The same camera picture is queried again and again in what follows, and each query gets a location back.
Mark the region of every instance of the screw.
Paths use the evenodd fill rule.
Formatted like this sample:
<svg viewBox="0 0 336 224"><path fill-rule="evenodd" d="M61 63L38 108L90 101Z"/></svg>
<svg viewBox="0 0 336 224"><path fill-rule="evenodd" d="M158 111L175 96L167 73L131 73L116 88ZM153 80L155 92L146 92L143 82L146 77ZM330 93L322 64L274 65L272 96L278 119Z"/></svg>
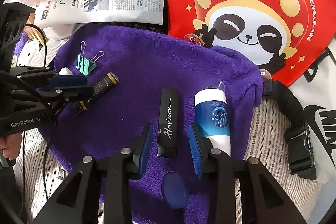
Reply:
<svg viewBox="0 0 336 224"><path fill-rule="evenodd" d="M214 155L219 155L221 153L221 150L218 148L213 148L211 149L211 153Z"/></svg>
<svg viewBox="0 0 336 224"><path fill-rule="evenodd" d="M256 157L250 157L249 162L252 163L252 164L258 164L259 160Z"/></svg>
<svg viewBox="0 0 336 224"><path fill-rule="evenodd" d="M123 155L128 155L129 153L131 153L131 150L128 147L125 147L121 150L121 153Z"/></svg>
<svg viewBox="0 0 336 224"><path fill-rule="evenodd" d="M83 158L83 163L85 163L85 164L88 164L91 161L92 161L92 157L91 156L85 156Z"/></svg>

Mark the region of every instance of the red paper bag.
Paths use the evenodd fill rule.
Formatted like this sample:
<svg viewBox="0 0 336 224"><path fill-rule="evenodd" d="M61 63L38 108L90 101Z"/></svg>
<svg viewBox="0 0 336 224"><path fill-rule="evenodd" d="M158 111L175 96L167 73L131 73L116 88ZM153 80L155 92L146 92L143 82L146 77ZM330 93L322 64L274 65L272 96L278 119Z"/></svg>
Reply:
<svg viewBox="0 0 336 224"><path fill-rule="evenodd" d="M229 47L285 85L336 32L336 0L168 0L170 31L200 46Z"/></svg>

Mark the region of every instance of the panda face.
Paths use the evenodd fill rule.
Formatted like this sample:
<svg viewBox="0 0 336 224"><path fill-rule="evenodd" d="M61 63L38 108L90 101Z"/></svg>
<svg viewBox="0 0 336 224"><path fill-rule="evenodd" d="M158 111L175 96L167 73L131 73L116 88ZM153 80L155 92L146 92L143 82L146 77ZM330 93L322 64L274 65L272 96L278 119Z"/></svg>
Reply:
<svg viewBox="0 0 336 224"><path fill-rule="evenodd" d="M208 27L217 30L214 46L236 50L256 65L267 64L287 42L287 33L279 22L248 7L220 8L211 15Z"/></svg>

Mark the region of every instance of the teal binder clip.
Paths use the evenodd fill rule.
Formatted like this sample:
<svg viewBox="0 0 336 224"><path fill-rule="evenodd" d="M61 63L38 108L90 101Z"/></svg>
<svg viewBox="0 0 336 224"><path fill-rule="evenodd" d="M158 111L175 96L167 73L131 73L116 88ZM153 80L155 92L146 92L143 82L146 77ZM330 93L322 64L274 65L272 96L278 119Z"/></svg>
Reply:
<svg viewBox="0 0 336 224"><path fill-rule="evenodd" d="M76 69L78 69L85 76L88 76L95 69L95 67L97 67L96 62L99 58L101 58L104 55L104 52L99 51L97 52L94 58L88 59L84 56L85 47L86 47L86 43L85 41L82 41L81 42L81 52L78 55Z"/></svg>

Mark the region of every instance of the bottle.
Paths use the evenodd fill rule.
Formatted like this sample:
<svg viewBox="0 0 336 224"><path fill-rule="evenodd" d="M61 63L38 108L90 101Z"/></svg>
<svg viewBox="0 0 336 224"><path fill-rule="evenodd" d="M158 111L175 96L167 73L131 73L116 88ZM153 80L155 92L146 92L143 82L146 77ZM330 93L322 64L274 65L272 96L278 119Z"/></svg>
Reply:
<svg viewBox="0 0 336 224"><path fill-rule="evenodd" d="M196 93L195 114L201 135L209 138L214 148L231 155L225 85L221 80L209 79L204 89Z"/></svg>

